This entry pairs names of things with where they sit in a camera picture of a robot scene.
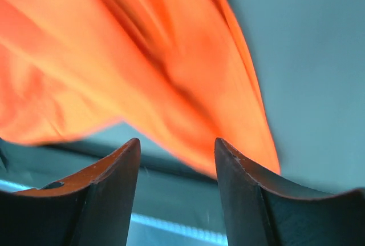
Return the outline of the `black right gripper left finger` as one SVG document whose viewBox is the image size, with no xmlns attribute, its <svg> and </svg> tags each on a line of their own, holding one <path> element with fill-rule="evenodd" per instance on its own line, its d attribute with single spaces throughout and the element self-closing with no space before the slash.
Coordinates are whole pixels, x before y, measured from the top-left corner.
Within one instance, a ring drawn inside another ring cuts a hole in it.
<svg viewBox="0 0 365 246">
<path fill-rule="evenodd" d="M 41 189 L 1 192 L 1 245 L 126 245 L 141 157 L 133 138 Z"/>
</svg>

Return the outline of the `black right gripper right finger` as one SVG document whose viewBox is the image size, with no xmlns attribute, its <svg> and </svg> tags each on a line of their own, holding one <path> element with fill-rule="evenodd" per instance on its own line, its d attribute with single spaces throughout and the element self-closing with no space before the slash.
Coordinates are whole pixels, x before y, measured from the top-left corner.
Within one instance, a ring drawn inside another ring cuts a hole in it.
<svg viewBox="0 0 365 246">
<path fill-rule="evenodd" d="M 229 245 L 363 245 L 364 189 L 338 194 L 291 182 L 215 141 Z"/>
</svg>

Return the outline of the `orange t shirt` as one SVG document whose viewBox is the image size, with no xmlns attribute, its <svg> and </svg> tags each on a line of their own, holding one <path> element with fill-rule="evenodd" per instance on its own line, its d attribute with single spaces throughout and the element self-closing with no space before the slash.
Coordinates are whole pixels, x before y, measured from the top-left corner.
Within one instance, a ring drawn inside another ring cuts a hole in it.
<svg viewBox="0 0 365 246">
<path fill-rule="evenodd" d="M 119 121 L 212 178 L 216 138 L 280 172 L 227 0 L 1 0 L 1 138 L 65 142 Z"/>
</svg>

